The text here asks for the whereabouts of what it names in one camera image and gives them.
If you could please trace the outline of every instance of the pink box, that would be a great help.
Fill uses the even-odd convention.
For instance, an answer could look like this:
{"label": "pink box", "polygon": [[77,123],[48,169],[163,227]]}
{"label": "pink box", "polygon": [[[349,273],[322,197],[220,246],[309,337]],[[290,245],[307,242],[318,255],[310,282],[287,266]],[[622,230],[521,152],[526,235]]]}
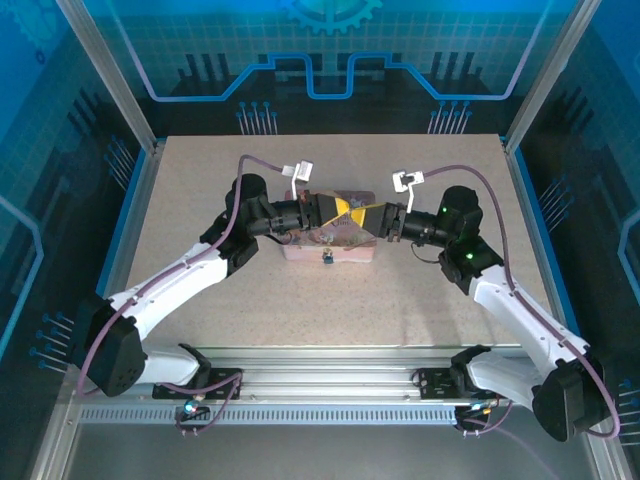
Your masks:
{"label": "pink box", "polygon": [[[322,190],[312,191],[339,197],[349,202],[351,208],[363,207],[375,203],[375,194],[368,191]],[[285,200],[291,200],[291,191],[285,194]],[[289,242],[282,247],[287,260],[323,262],[368,263],[373,260],[376,249],[376,237],[360,228],[349,215],[343,215],[328,225],[302,232],[293,231]]]}

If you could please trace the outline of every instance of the table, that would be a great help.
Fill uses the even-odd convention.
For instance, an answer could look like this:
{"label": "table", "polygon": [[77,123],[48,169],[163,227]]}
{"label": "table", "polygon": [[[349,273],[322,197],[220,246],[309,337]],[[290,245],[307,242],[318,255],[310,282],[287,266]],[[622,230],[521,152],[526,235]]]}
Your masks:
{"label": "table", "polygon": [[[545,308],[542,279],[497,135],[300,135],[169,137],[136,249],[128,285],[184,254],[224,209],[238,158],[250,153],[276,165],[315,163],[309,188],[373,190],[376,200],[407,202],[391,173],[462,163],[479,169],[497,191],[514,276]],[[262,175],[271,201],[288,178],[248,162]],[[416,210],[435,211],[444,190],[474,188],[484,210],[481,234],[499,253],[500,235],[489,195],[467,172],[448,172],[416,189]],[[488,312],[464,296],[437,265],[416,260],[408,242],[379,241],[370,264],[288,262],[281,247],[258,240],[260,251],[240,271],[204,290],[148,337],[161,344],[231,346],[514,345]],[[420,255],[436,258],[424,247]]]}

